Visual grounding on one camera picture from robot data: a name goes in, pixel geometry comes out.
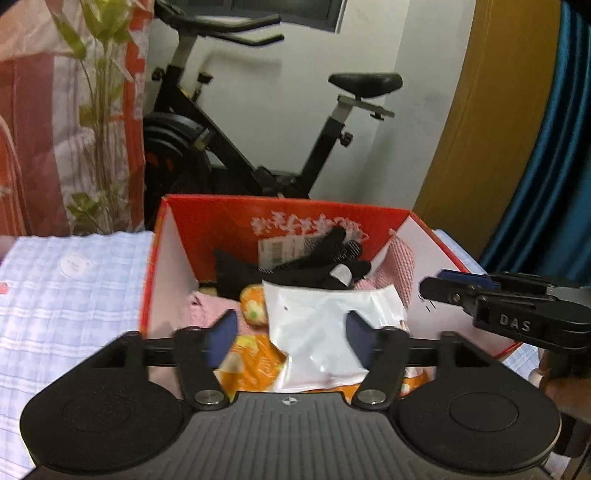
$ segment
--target white label sticker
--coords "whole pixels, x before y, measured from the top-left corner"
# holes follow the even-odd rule
[[[60,260],[61,272],[68,278],[80,278],[93,266],[94,263],[91,260],[83,257],[78,252],[66,255]]]
[[[353,274],[351,273],[351,270],[349,270],[347,266],[343,264],[339,264],[334,267],[330,272],[330,276],[336,278],[347,287],[351,285],[351,281],[353,280]]]

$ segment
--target white plastic bag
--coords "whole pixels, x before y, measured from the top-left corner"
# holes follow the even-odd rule
[[[394,286],[327,291],[264,283],[271,342],[287,356],[273,391],[300,392],[360,383],[367,374],[345,335],[354,310],[374,328],[400,328],[406,310]]]

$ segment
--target bike handlebar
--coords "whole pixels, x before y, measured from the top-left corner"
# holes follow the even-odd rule
[[[173,29],[177,30],[179,33],[184,33],[192,36],[216,36],[218,38],[222,37],[215,34],[223,35],[228,33],[247,32],[250,30],[256,30],[257,28],[269,27],[270,25],[278,25],[281,23],[281,17],[279,15],[269,15],[268,17],[252,18],[250,20],[244,20],[241,22],[220,22],[216,20],[207,20],[205,18],[200,17],[190,17],[188,15],[185,15],[180,8],[175,7],[174,5],[170,5],[164,0],[156,0],[156,3],[154,5],[154,14],[156,15],[156,17],[158,17],[167,25],[171,26]],[[267,45],[269,43],[275,43],[277,41],[283,40],[277,40],[278,37],[279,35],[276,35],[275,37],[265,38],[259,42],[267,42],[263,43]],[[234,37],[231,39],[222,39],[233,41],[234,43],[241,43],[243,45],[249,45],[249,43],[251,42],[258,42],[257,40],[252,41],[239,37]]]
[[[219,38],[220,40],[237,43],[238,45],[245,45],[247,47],[266,47],[285,40],[283,34],[273,35],[272,37],[261,38],[260,40],[251,40],[249,38],[237,37],[236,35],[228,35],[225,33],[212,33],[208,37]]]

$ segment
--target orange striped curtain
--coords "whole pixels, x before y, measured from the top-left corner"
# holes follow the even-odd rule
[[[134,231],[152,0],[20,0],[0,18],[0,235]]]

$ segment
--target red cardboard box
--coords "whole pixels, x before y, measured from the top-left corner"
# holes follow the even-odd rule
[[[323,233],[345,225],[362,235],[363,258],[371,260],[391,231],[414,253],[408,326],[415,337],[436,338],[455,330],[497,357],[512,351],[512,340],[478,330],[462,309],[425,301],[420,281],[442,269],[467,271],[457,257],[409,210],[314,200],[266,197],[171,195],[162,201],[144,293],[141,330],[170,336],[187,326],[188,296],[197,281],[215,281],[214,249],[258,262],[259,241]]]

